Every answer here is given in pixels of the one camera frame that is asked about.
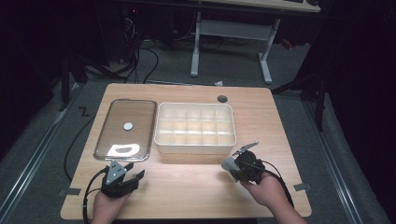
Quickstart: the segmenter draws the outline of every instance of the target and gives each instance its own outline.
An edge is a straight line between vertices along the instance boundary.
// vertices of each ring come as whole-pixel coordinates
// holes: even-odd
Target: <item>gray carpet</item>
[[[213,85],[215,82],[223,81],[224,86],[273,89],[292,81],[309,49],[308,46],[291,50],[277,45],[273,46],[268,63],[274,83],[268,86],[263,82],[256,54],[230,52],[227,46],[223,48],[225,49],[203,49],[200,75],[190,77],[191,47],[170,49],[163,45],[157,45],[152,50],[158,54],[160,60],[148,82],[166,81]],[[140,53],[137,72],[139,80],[142,81],[144,75],[154,67],[155,56],[147,50],[141,50]],[[130,77],[129,80],[130,83],[134,82],[133,77]],[[114,82],[114,80],[90,76],[90,81],[83,88],[79,88],[81,93],[70,105],[59,130],[49,144],[44,160],[35,171],[33,179],[20,197],[15,209],[11,214],[8,214],[7,223],[82,223],[82,221],[62,220],[60,217],[64,202],[64,196],[60,195],[60,192],[70,185],[70,181],[64,173],[64,158],[75,136],[94,116],[105,87],[110,82]],[[5,201],[23,168],[39,146],[46,130],[59,116],[60,112],[57,111],[61,106],[59,85],[54,89],[54,93],[55,97],[52,101],[37,113],[14,148],[0,163],[0,179],[2,179],[0,202]],[[305,183],[309,183],[312,187],[307,195],[313,213],[306,220],[310,223],[350,223],[337,188],[334,186],[329,167],[324,160],[321,150],[322,143],[318,138],[316,127],[312,124],[312,118],[306,111],[306,103],[301,102],[295,93],[288,91],[275,95],[275,100],[301,177]],[[351,189],[351,195],[359,209],[361,221],[364,223],[389,223],[349,151],[347,142],[332,112],[331,102],[327,101],[326,104],[328,106],[324,113],[325,131],[323,134],[347,185]],[[85,114],[89,116],[83,116],[83,107],[86,108]],[[71,147],[66,162],[70,175],[75,172],[91,125],[92,123],[83,130]],[[264,218],[259,219],[258,223],[275,222],[271,218]]]

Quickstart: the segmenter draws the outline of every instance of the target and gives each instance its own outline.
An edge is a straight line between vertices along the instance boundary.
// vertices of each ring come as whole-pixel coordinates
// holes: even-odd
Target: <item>device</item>
[[[289,203],[291,206],[294,207],[293,200],[289,193],[288,188],[286,187],[285,181],[283,181],[282,176],[280,175],[279,171],[275,168],[274,165],[267,161],[262,161],[256,158],[256,155],[249,151],[251,147],[255,147],[259,144],[259,142],[254,142],[252,144],[248,144],[244,147],[241,147],[232,156],[238,156],[235,160],[232,157],[229,157],[222,161],[221,167],[228,171],[235,182],[237,181],[254,181],[256,184],[260,184],[262,181],[262,173],[267,173],[273,176],[282,186],[282,189],[285,191],[286,197],[288,198]],[[268,163],[273,166],[278,175],[268,171],[265,169],[264,163]]]

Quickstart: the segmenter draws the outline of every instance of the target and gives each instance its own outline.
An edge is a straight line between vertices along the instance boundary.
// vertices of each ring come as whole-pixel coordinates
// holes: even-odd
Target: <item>black tape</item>
[[[66,195],[79,195],[81,189],[61,189],[59,191],[59,196],[66,196]]]
[[[310,184],[308,184],[308,183],[302,183],[302,184],[298,184],[298,185],[294,185],[294,189],[296,190],[296,191],[300,191],[300,190],[305,190],[305,191],[309,191],[309,190],[311,190],[312,188],[311,188],[311,185]]]

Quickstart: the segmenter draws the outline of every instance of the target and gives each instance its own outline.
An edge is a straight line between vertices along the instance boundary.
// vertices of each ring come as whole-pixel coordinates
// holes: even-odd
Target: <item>metal stand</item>
[[[191,76],[192,77],[198,76],[200,35],[218,35],[218,36],[266,41],[266,46],[263,53],[259,54],[259,60],[262,66],[262,74],[264,77],[264,81],[267,84],[271,84],[272,83],[271,74],[268,69],[268,64],[266,60],[270,52],[271,46],[274,42],[274,38],[279,23],[280,23],[280,19],[276,19],[272,26],[228,22],[228,21],[201,20],[201,13],[197,12],[197,21],[195,28],[195,45],[192,54],[192,62],[191,62]]]

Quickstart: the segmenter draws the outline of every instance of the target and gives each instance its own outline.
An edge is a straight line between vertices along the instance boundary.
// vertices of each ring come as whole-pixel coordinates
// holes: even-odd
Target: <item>wire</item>
[[[278,173],[279,177],[282,178],[282,175],[280,175],[280,172],[276,169],[276,167],[275,167],[273,164],[271,164],[271,163],[268,162],[268,161],[262,161],[262,160],[260,160],[260,161],[261,161],[261,162],[265,162],[265,163],[267,163],[268,165],[272,166],[272,167],[276,170],[276,172]]]
[[[152,68],[152,70],[146,75],[145,79],[143,80],[143,84],[146,84],[146,81],[147,81],[147,79],[149,78],[149,76],[151,75],[151,73],[154,72],[154,70],[157,68],[158,61],[159,61],[159,58],[158,58],[157,53],[155,53],[155,52],[152,51],[151,49],[146,49],[146,50],[148,50],[148,51],[150,51],[151,53],[153,53],[153,54],[155,55],[155,57],[157,58],[157,61],[156,61],[155,65],[154,65],[154,67]]]
[[[72,148],[72,146],[76,143],[79,135],[85,130],[85,128],[88,126],[89,123],[91,123],[91,121],[93,121],[93,119],[96,117],[96,115],[94,115],[80,130],[79,132],[76,134],[76,136],[74,137],[72,143],[70,144],[69,148],[66,151],[66,155],[64,156],[64,173],[66,174],[67,178],[72,181],[72,177],[70,176],[70,174],[67,171],[67,157],[69,156],[70,150]]]
[[[189,35],[189,34],[191,33],[192,27],[194,26],[194,22],[195,22],[196,16],[197,16],[197,13],[195,12],[195,13],[194,13],[194,17],[192,18],[192,22],[191,22],[189,31],[188,31],[184,36],[182,36],[182,37],[179,38],[179,39],[175,39],[174,41],[179,41],[179,40],[184,40],[184,39],[190,39],[191,37],[195,36],[195,34],[194,34],[194,35],[190,35],[190,36],[187,36],[187,35]]]
[[[98,177],[101,174],[104,174],[106,172],[108,172],[109,167],[106,166],[103,170],[99,171],[96,175],[93,176],[93,178],[91,179],[90,183],[88,184],[87,189],[85,190],[85,195],[84,195],[84,200],[82,201],[82,216],[84,218],[84,223],[88,224],[88,208],[87,208],[87,204],[88,204],[88,195],[95,191],[92,190],[90,191],[91,185],[93,183],[93,181],[96,179],[96,177]]]

